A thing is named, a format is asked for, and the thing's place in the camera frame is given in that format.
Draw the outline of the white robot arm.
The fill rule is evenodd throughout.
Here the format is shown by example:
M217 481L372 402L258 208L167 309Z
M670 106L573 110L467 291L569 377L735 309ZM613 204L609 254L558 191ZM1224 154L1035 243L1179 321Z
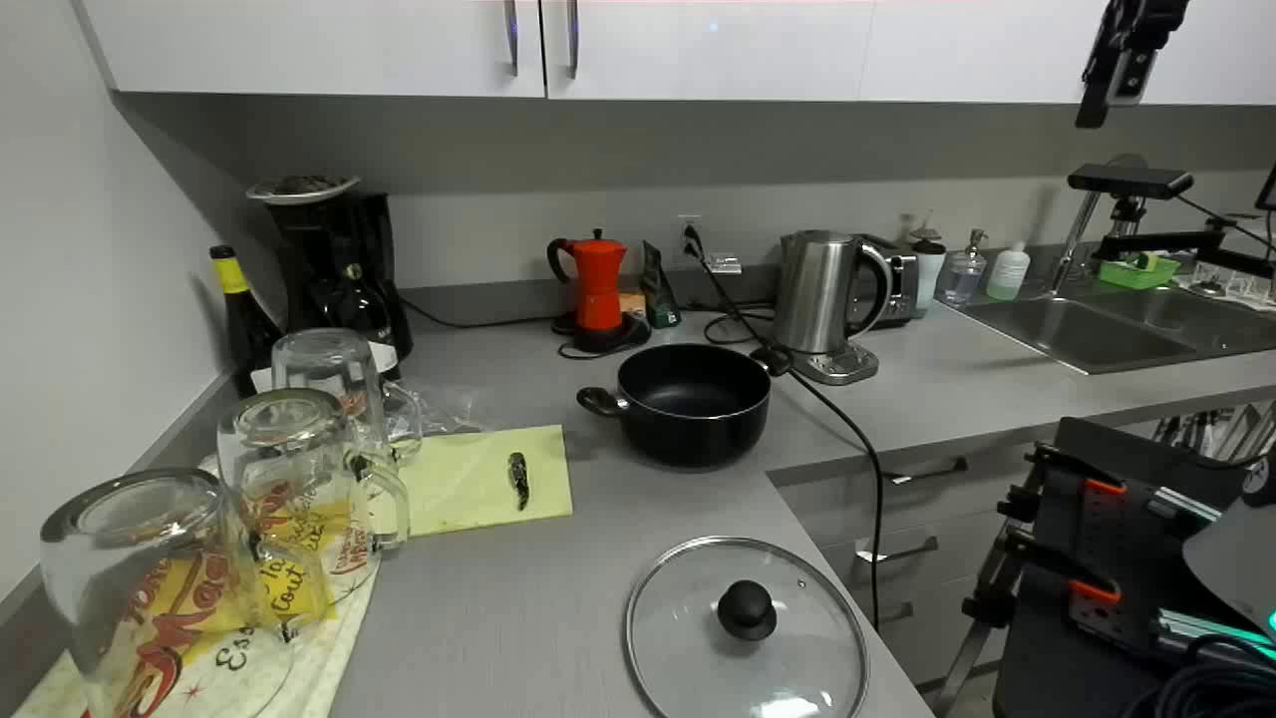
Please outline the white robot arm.
M1101 126L1111 105L1138 105L1184 16L1188 0L1103 0L1074 122Z

